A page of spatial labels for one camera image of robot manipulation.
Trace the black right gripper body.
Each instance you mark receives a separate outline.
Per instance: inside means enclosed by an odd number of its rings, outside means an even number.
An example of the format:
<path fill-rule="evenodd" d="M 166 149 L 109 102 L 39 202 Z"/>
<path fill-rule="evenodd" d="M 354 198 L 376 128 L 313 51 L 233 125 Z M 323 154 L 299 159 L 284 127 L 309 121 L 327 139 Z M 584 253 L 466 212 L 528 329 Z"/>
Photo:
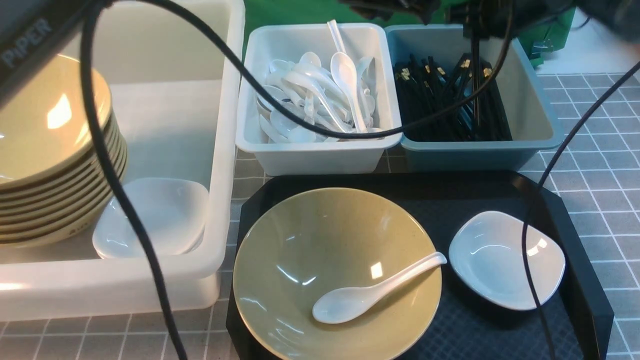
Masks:
<path fill-rule="evenodd" d="M 461 25 L 466 38 L 511 41 L 515 36 L 515 3 L 512 0 L 342 0 L 342 4 L 366 19 L 388 20 L 396 13 L 410 14 L 428 25 L 443 12 L 444 23 Z"/>

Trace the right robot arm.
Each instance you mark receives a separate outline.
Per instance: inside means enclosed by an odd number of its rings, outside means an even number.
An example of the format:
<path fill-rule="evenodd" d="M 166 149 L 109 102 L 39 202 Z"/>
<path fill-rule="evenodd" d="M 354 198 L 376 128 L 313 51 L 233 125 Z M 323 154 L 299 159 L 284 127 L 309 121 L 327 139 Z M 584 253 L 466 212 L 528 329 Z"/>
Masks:
<path fill-rule="evenodd" d="M 553 22 L 574 8 L 601 23 L 620 39 L 639 41 L 637 0 L 343 0 L 364 18 L 388 19 L 395 13 L 416 16 L 429 24 L 438 10 L 444 23 L 462 25 L 465 36 L 513 39 L 520 32 Z"/>

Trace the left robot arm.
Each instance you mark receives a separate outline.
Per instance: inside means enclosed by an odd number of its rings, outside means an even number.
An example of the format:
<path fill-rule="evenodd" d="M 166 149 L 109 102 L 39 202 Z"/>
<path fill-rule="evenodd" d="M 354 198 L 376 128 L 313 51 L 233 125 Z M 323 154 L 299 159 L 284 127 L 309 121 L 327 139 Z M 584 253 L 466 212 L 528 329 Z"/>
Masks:
<path fill-rule="evenodd" d="M 112 0 L 2 0 L 0 100 L 4 106 L 80 31 L 96 6 Z"/>

